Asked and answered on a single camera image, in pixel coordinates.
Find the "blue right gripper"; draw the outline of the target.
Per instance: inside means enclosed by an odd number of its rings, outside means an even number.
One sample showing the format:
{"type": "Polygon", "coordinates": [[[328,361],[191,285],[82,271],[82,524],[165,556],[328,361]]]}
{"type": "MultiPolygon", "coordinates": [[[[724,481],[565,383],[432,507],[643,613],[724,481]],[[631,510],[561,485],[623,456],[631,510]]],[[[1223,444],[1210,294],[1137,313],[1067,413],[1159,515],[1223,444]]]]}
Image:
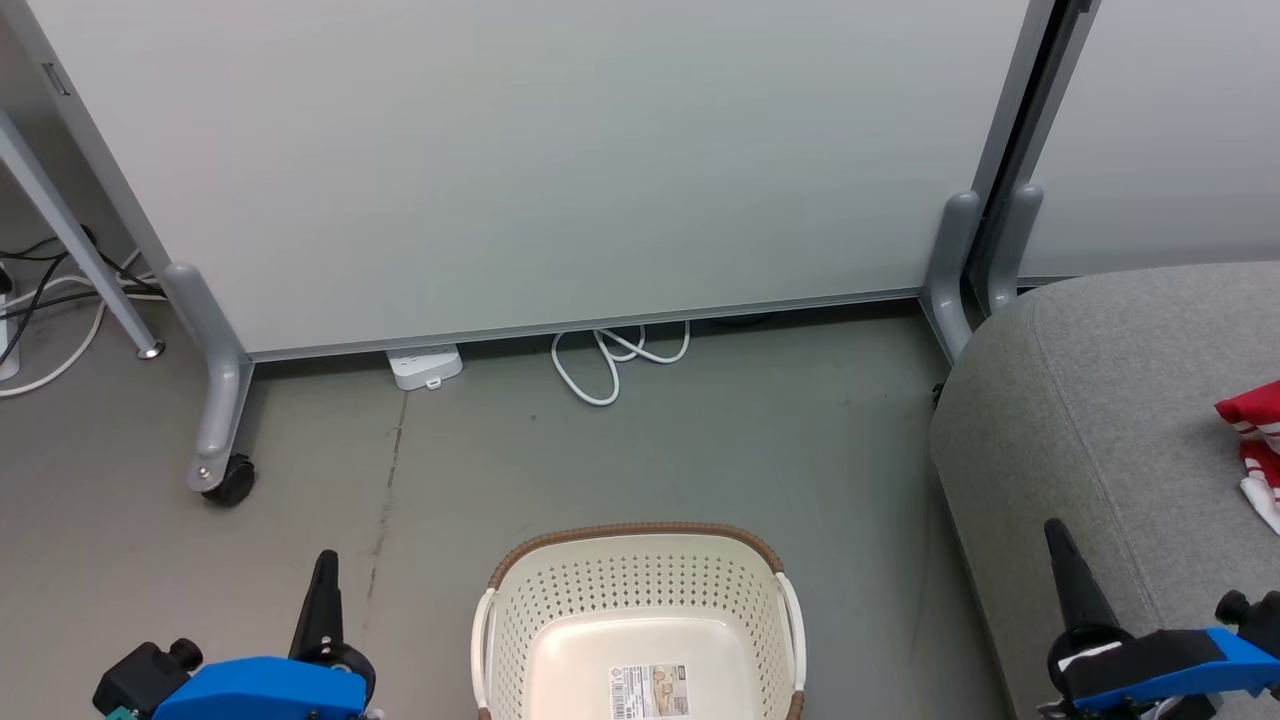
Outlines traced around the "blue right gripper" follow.
{"type": "Polygon", "coordinates": [[[1125,637],[1066,524],[1044,525],[1062,634],[1048,656],[1048,720],[1212,720],[1225,696],[1280,697],[1280,626],[1125,637]]]}

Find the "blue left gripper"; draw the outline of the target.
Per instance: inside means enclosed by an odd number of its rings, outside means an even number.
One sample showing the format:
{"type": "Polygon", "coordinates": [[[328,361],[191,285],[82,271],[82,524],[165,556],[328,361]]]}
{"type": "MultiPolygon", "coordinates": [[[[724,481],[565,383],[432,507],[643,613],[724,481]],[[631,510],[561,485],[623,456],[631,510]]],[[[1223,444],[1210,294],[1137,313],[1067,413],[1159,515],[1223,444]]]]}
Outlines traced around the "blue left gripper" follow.
{"type": "Polygon", "coordinates": [[[362,720],[376,670],[344,641],[339,556],[324,550],[303,593],[288,659],[209,664],[165,698],[151,720],[362,720]]]}

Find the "red white striped garment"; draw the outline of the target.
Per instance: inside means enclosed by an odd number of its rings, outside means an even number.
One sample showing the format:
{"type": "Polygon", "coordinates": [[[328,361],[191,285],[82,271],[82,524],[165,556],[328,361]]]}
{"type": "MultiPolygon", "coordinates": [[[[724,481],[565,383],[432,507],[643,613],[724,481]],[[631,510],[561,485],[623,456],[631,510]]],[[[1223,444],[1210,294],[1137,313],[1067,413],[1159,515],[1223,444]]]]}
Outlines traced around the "red white striped garment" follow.
{"type": "Polygon", "coordinates": [[[1280,536],[1280,380],[1225,398],[1215,410],[1240,436],[1242,493],[1280,536]]]}

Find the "cream perforated laundry basket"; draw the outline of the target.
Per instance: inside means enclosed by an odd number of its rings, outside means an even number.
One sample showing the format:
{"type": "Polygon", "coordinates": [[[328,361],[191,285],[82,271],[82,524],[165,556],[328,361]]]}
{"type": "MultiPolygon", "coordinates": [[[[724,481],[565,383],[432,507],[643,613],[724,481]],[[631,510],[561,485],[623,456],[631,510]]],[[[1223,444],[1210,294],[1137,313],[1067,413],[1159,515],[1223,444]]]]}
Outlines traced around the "cream perforated laundry basket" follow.
{"type": "Polygon", "coordinates": [[[611,720],[613,666],[685,664],[690,720],[803,720],[806,633],[781,556],[737,527],[625,523],[527,539],[477,602],[477,720],[611,720]]]}

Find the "printed basket label sticker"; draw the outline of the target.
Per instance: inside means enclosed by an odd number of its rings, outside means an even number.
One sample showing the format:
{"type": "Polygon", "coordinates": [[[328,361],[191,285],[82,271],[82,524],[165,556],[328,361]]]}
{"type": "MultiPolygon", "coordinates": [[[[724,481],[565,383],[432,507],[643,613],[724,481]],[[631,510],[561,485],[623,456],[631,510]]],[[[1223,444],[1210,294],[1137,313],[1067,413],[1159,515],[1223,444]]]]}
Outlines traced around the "printed basket label sticker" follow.
{"type": "Polygon", "coordinates": [[[690,720],[687,678],[685,664],[611,667],[611,720],[690,720]]]}

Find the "black caster wheel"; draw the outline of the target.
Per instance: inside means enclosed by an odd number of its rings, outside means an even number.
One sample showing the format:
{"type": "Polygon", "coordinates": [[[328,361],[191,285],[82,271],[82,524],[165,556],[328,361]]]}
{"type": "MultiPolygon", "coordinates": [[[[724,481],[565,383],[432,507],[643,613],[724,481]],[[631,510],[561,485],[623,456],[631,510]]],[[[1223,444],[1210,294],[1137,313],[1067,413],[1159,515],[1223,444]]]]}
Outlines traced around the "black caster wheel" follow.
{"type": "Polygon", "coordinates": [[[250,457],[244,454],[233,454],[228,460],[221,482],[201,495],[210,503],[233,509],[248,498],[256,480],[256,466],[250,457]]]}

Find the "grey sofa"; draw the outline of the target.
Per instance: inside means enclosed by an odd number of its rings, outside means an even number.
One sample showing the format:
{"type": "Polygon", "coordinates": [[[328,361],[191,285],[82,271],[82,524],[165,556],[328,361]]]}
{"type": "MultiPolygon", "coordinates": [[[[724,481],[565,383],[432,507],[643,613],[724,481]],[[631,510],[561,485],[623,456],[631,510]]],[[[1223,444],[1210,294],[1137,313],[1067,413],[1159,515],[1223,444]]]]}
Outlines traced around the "grey sofa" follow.
{"type": "Polygon", "coordinates": [[[1016,720],[1059,697],[1043,525],[1062,520],[1121,628],[1213,626],[1280,591],[1216,404],[1280,380],[1280,263],[1089,275],[996,311],[943,383],[931,454],[1016,720]]]}

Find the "grey partition leg with caster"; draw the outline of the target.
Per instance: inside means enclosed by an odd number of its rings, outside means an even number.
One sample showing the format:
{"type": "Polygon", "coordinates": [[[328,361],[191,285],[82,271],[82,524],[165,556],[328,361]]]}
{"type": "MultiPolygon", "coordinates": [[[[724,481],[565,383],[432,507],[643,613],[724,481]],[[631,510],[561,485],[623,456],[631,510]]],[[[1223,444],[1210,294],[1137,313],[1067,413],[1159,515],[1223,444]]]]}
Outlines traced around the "grey partition leg with caster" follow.
{"type": "Polygon", "coordinates": [[[207,372],[204,410],[187,475],[188,487],[201,495],[221,482],[229,457],[238,454],[233,443],[248,396],[253,361],[196,266],[172,263],[163,270],[163,283],[179,319],[204,355],[207,372]]]}

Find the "white power strip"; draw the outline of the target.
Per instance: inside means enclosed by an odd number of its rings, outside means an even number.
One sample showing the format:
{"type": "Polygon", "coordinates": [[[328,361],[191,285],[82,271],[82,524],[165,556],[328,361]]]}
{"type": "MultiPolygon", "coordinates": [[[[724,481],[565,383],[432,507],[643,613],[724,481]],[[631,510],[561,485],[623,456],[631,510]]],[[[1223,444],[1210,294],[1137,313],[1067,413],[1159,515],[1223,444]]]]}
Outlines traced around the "white power strip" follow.
{"type": "Polygon", "coordinates": [[[387,359],[402,391],[438,389],[465,369],[457,345],[389,350],[387,359]]]}

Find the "grey metal table leg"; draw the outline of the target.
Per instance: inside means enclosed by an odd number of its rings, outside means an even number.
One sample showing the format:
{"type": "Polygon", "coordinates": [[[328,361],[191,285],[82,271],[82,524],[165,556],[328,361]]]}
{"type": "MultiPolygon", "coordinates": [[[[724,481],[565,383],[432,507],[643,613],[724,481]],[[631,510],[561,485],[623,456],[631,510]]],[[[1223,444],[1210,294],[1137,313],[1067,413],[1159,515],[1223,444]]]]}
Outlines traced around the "grey metal table leg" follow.
{"type": "Polygon", "coordinates": [[[23,188],[29,201],[46,220],[63,247],[77,261],[106,307],[134,342],[138,357],[152,359],[164,352],[165,343],[142,322],[125,291],[114,281],[108,264],[73,217],[47,172],[40,165],[29,145],[9,115],[0,108],[0,161],[23,188]]]}

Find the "narrow white partition panel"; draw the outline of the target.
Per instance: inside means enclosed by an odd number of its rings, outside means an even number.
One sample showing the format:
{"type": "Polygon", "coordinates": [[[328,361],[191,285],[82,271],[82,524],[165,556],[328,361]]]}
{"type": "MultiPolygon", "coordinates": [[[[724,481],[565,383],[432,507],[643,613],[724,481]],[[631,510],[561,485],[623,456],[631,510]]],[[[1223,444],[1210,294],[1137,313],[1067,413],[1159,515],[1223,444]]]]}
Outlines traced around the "narrow white partition panel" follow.
{"type": "Polygon", "coordinates": [[[1280,261],[1280,0],[1096,0],[1021,281],[1280,261]]]}

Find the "large white partition panel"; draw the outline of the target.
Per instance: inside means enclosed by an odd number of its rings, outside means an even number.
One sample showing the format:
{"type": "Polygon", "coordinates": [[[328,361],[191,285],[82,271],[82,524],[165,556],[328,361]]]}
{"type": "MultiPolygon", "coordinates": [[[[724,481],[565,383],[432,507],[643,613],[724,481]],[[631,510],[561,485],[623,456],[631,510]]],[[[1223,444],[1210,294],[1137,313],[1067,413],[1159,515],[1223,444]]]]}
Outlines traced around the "large white partition panel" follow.
{"type": "Polygon", "coordinates": [[[0,0],[255,357],[922,286],[1030,0],[0,0]]]}

